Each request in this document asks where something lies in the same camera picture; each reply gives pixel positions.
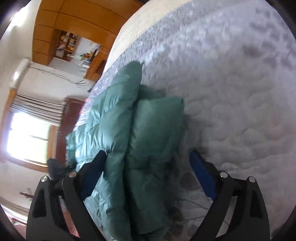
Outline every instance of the bed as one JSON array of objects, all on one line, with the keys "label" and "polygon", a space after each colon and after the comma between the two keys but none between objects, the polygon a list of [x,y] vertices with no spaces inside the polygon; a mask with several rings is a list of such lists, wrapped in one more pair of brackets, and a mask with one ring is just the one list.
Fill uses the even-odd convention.
[{"label": "bed", "polygon": [[121,67],[143,63],[142,84],[185,101],[185,130],[168,186],[173,224],[165,240],[189,240],[212,203],[189,165],[190,147],[234,178],[256,177],[272,235],[296,203],[296,40],[265,0],[157,2],[121,29],[76,126]]}]

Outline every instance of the wooden window frame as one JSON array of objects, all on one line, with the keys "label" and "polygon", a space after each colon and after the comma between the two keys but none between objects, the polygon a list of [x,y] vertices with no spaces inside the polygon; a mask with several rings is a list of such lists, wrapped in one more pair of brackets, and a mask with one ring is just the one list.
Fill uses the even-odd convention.
[{"label": "wooden window frame", "polygon": [[[48,166],[46,164],[42,164],[42,163],[38,163],[35,161],[31,161],[31,160],[25,160],[25,159],[17,159],[15,157],[12,157],[8,152],[7,152],[7,142],[8,142],[8,135],[9,135],[9,131],[11,129],[11,121],[13,118],[13,112],[9,111],[7,116],[6,116],[6,125],[3,126],[3,139],[2,139],[2,157],[5,160],[8,160],[12,163],[15,163],[17,165],[32,169],[32,170],[36,170],[39,172],[46,172],[48,173]],[[49,128],[49,135],[48,135],[48,140],[47,140],[47,154],[46,154],[46,158],[47,160],[49,158],[52,158],[54,156],[54,143],[55,143],[55,137],[56,137],[56,133],[57,133],[57,127],[51,125]]]}]

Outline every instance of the window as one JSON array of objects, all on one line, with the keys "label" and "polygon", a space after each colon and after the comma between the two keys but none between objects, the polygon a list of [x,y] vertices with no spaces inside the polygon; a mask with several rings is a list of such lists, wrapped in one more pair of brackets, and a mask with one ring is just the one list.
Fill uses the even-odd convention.
[{"label": "window", "polygon": [[7,139],[10,156],[46,164],[51,125],[26,113],[13,113]]}]

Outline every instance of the mattress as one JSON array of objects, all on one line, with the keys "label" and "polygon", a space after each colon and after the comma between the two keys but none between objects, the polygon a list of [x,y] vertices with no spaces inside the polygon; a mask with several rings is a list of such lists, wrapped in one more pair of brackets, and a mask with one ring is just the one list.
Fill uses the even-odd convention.
[{"label": "mattress", "polygon": [[[232,177],[254,176],[271,233],[296,204],[296,40],[265,0],[198,0],[147,29],[96,83],[94,98],[131,60],[142,84],[185,102],[184,134],[172,158],[165,240],[189,240],[211,206],[189,165],[188,149]],[[221,232],[230,222],[232,203]]]}]

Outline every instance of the metal screw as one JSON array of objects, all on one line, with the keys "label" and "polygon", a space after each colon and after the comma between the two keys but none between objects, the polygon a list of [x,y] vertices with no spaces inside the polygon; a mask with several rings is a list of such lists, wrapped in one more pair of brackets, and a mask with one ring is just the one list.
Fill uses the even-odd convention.
[{"label": "metal screw", "polygon": [[48,177],[47,176],[43,176],[43,177],[41,177],[41,181],[44,183],[44,182],[46,182],[47,181],[47,179],[48,179]]},{"label": "metal screw", "polygon": [[256,182],[256,179],[255,179],[255,177],[249,177],[249,181],[254,183],[254,182]]},{"label": "metal screw", "polygon": [[74,178],[74,177],[76,177],[76,175],[77,175],[77,172],[70,172],[69,173],[70,178]]},{"label": "metal screw", "polygon": [[227,178],[227,177],[228,177],[227,172],[221,172],[221,173],[220,173],[220,177],[222,177],[222,178]]}]

